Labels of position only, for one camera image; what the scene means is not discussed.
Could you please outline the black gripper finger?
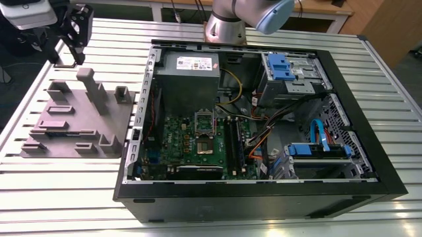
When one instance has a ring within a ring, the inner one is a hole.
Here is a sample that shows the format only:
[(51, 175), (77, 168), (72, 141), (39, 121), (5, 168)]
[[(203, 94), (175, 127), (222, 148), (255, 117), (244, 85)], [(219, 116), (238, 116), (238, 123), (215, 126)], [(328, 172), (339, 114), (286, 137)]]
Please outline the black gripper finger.
[(93, 8), (87, 4), (73, 4), (63, 20), (63, 42), (73, 56), (75, 65), (83, 65), (85, 54), (83, 52), (92, 35)]
[(45, 28), (32, 28), (21, 31), (25, 41), (29, 43), (31, 47), (43, 52), (48, 61), (57, 65), (60, 62), (60, 56), (53, 47), (47, 46), (48, 44), (48, 33)]

